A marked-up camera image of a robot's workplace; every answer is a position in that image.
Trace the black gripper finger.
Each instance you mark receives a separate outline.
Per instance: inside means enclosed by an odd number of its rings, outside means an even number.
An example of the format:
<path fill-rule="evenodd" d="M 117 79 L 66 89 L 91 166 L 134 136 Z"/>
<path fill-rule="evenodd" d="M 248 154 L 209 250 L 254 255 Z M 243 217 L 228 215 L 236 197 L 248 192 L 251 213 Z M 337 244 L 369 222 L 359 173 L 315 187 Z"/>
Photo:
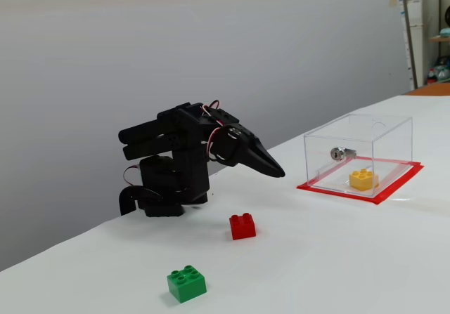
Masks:
<path fill-rule="evenodd" d="M 285 176 L 281 165 L 267 152 L 258 138 L 250 142 L 247 153 L 247 166 L 251 169 L 273 178 Z"/>
<path fill-rule="evenodd" d="M 237 163 L 245 165 L 266 176 L 274 177 L 274 161 L 267 152 L 253 150 L 238 151 L 235 154 Z"/>

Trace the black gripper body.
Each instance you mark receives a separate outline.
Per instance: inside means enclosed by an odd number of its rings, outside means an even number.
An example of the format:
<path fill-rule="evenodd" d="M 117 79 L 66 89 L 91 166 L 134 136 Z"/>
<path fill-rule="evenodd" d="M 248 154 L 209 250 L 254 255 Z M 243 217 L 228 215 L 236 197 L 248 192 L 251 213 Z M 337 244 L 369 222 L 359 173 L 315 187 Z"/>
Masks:
<path fill-rule="evenodd" d="M 226 166 L 235 166 L 235 154 L 238 151 L 248 150 L 248 145 L 256 139 L 253 132 L 241 124 L 226 124 L 212 137 L 210 154 Z"/>

